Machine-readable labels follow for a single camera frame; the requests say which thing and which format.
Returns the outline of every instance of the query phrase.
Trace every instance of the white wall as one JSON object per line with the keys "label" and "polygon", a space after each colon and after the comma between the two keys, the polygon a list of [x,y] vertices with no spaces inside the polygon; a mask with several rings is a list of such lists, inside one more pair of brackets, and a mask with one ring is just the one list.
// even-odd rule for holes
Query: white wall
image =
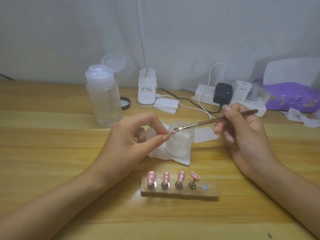
{"label": "white wall", "polygon": [[[142,0],[142,11],[147,59],[165,88],[206,83],[215,62],[230,64],[232,79],[252,80],[269,61],[320,57],[320,0]],[[144,63],[135,0],[0,0],[6,76],[83,84],[113,51],[127,60],[120,84],[136,86]]]}

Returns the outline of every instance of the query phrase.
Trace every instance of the black power adapter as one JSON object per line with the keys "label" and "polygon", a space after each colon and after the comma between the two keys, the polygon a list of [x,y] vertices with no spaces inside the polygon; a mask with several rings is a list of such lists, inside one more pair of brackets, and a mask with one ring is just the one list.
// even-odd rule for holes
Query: black power adapter
{"label": "black power adapter", "polygon": [[229,105],[232,99],[232,86],[226,83],[218,83],[214,89],[213,102],[222,105]]}

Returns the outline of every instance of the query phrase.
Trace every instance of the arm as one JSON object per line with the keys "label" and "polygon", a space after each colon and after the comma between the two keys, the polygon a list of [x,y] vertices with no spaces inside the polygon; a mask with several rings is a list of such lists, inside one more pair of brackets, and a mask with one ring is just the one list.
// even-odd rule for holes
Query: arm
{"label": "arm", "polygon": [[[146,141],[143,127],[157,136]],[[141,113],[114,125],[96,160],[66,183],[0,218],[0,239],[50,239],[83,208],[123,179],[138,162],[169,140],[154,113]]]}
{"label": "arm", "polygon": [[285,167],[274,155],[261,120],[245,118],[242,104],[223,106],[229,123],[215,125],[242,173],[320,238],[320,187]]}

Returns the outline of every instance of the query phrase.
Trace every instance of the wooden nail display base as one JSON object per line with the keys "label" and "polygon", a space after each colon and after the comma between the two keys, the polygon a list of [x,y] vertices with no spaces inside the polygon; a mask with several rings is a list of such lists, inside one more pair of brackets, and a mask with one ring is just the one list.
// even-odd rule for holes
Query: wooden nail display base
{"label": "wooden nail display base", "polygon": [[[188,183],[191,180],[183,181],[182,189],[177,189],[174,185],[177,180],[170,179],[170,187],[167,190],[161,188],[162,178],[156,178],[156,187],[153,189],[148,189],[147,187],[147,177],[141,179],[141,195],[142,196],[176,196],[182,198],[193,198],[193,199],[207,199],[207,200],[217,200],[219,197],[218,190],[213,182],[201,180],[196,182],[196,189],[192,190],[189,188]],[[202,189],[202,184],[208,186],[208,190]]]}

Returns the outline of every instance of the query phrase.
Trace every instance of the purple plastic packaging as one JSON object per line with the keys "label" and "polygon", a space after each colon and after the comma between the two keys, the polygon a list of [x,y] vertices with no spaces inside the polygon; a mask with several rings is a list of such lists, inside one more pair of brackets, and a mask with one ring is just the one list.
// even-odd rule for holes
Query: purple plastic packaging
{"label": "purple plastic packaging", "polygon": [[300,112],[313,113],[320,108],[320,90],[295,83],[284,82],[271,85],[263,85],[262,79],[253,81],[262,85],[271,93],[266,103],[267,109],[288,111],[290,108]]}

